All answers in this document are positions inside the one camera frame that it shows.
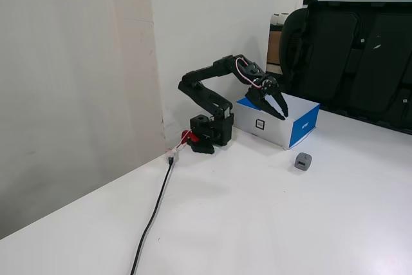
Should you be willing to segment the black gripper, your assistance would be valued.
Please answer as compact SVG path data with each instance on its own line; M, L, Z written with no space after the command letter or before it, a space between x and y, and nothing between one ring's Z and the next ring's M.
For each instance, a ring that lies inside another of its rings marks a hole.
M267 101L267 97L273 98L278 103L283 115ZM255 107L279 120L285 120L285 117L288 116L288 106L282 93L279 92L279 83L271 75L265 75L257 80L254 85L248 89L246 98L253 103Z

